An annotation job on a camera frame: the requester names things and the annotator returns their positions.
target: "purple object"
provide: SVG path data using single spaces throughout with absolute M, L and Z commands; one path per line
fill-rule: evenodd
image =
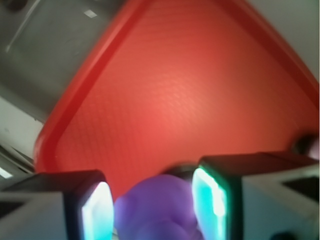
M 114 211 L 120 240 L 203 240 L 191 184 L 176 176 L 138 183 L 115 201 Z

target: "cyan light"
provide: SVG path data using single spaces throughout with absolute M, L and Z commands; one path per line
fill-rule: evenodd
M 206 240 L 227 239 L 226 191 L 202 168 L 194 171 L 192 194 L 195 215 Z
M 114 204 L 109 185 L 100 182 L 81 209 L 85 240 L 110 240 L 114 229 Z

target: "gray surface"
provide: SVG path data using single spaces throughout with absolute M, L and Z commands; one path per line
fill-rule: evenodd
M 290 232 L 297 240 L 319 236 L 319 203 L 283 185 L 319 177 L 319 165 L 242 178 L 243 239 L 268 240 Z
M 21 176 L 26 173 L 33 173 L 34 167 L 32 159 L 16 158 L 0 146 L 0 167 L 13 176 Z
M 44 122 L 123 2 L 30 0 L 17 13 L 0 5 L 0 96 Z
M 1 202 L 23 203 L 0 218 L 0 240 L 67 240 L 60 192 L 1 192 Z

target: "red tray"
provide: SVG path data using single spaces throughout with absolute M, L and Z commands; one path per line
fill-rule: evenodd
M 46 122 L 38 172 L 100 169 L 115 198 L 203 155 L 319 131 L 319 84 L 242 0 L 130 0 Z

